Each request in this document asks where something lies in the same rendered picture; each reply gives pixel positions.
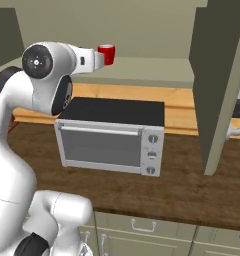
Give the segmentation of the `small olive wall cabinet door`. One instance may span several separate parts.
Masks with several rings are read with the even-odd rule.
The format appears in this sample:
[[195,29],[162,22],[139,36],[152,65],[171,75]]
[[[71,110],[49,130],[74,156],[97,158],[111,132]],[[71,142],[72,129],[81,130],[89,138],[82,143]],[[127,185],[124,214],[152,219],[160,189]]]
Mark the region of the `small olive wall cabinet door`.
[[14,8],[0,8],[0,66],[19,58],[24,44]]

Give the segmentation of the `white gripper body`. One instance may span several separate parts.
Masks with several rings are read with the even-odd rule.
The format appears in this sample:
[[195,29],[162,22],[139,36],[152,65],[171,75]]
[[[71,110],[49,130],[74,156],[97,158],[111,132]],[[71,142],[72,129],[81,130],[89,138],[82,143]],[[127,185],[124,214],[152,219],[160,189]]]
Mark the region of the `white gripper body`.
[[94,52],[94,69],[98,70],[104,66],[104,54],[95,51]]

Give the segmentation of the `wide olive drawer front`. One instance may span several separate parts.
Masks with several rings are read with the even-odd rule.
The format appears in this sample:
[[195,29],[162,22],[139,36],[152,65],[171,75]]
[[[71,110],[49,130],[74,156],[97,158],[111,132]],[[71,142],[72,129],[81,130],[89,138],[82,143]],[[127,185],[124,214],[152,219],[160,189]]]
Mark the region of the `wide olive drawer front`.
[[[156,222],[156,229],[153,233],[137,232],[131,228],[131,219],[136,220],[136,227],[150,229],[151,223]],[[185,223],[154,220],[127,215],[110,214],[103,212],[95,213],[96,226],[98,228],[112,229],[117,231],[132,232],[137,234],[152,235],[179,240],[191,241],[193,239],[196,226]]]

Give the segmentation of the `large olive wall cabinet door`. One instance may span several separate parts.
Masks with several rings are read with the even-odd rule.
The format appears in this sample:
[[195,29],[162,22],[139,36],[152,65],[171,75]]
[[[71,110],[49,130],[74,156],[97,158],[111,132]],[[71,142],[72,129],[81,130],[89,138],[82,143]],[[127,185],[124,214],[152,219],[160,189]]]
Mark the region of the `large olive wall cabinet door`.
[[204,173],[216,172],[240,90],[240,0],[196,11],[189,61]]

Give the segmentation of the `olive base cabinet door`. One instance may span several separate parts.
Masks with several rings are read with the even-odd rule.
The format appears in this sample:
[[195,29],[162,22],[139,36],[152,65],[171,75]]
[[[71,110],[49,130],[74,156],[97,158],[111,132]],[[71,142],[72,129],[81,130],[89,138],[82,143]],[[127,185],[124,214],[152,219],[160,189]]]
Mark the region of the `olive base cabinet door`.
[[189,256],[240,256],[240,248],[194,242]]
[[97,229],[101,252],[101,234],[106,234],[108,256],[189,256],[191,242],[131,232]]
[[97,242],[97,235],[96,235],[95,228],[94,227],[89,227],[89,226],[83,226],[83,227],[80,227],[79,230],[80,230],[80,235],[81,235],[83,241],[84,241],[84,233],[86,231],[91,232],[91,237],[89,238],[87,245],[93,251],[94,256],[99,256],[98,242]]

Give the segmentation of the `silver toaster oven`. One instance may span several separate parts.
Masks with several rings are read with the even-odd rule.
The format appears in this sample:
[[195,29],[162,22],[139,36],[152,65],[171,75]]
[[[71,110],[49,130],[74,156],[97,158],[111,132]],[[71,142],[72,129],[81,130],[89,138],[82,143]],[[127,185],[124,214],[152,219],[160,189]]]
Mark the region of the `silver toaster oven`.
[[[54,128],[59,124],[142,131],[141,168],[140,173],[134,174],[152,177],[160,175],[164,143],[164,104],[162,102],[75,97],[56,119]],[[158,141],[154,144],[148,140],[152,134],[158,136]],[[155,159],[148,158],[150,151],[157,153]],[[149,166],[155,168],[154,175],[147,173],[146,168]]]

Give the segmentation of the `narrow olive drawer front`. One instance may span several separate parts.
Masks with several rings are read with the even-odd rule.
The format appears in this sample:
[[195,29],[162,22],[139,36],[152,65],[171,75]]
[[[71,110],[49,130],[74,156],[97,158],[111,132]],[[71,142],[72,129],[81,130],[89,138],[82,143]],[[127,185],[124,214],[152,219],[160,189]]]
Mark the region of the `narrow olive drawer front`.
[[195,240],[207,244],[240,248],[240,231],[199,226]]

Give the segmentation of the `toaster oven glass door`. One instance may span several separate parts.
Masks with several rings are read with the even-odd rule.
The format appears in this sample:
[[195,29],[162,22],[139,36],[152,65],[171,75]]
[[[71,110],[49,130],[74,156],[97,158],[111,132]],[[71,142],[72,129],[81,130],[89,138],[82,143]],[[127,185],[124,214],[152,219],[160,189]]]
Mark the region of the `toaster oven glass door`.
[[141,135],[124,136],[61,130],[55,127],[60,158],[65,167],[140,173]]

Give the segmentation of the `olive wall cabinet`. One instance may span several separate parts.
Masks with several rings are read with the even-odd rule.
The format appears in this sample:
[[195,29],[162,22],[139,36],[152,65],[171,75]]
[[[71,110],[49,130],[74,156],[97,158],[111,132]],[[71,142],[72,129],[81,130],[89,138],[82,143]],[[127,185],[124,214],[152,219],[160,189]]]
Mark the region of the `olive wall cabinet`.
[[116,48],[114,64],[76,83],[191,88],[195,14],[208,0],[0,0],[17,14],[22,42]]

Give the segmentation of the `red cup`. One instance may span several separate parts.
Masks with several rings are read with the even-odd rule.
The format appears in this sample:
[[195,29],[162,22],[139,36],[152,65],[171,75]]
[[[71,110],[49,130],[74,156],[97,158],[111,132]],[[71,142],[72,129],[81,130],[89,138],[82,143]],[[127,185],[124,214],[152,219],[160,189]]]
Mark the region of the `red cup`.
[[98,46],[98,51],[104,54],[104,64],[112,65],[115,58],[115,46],[112,44],[101,44]]

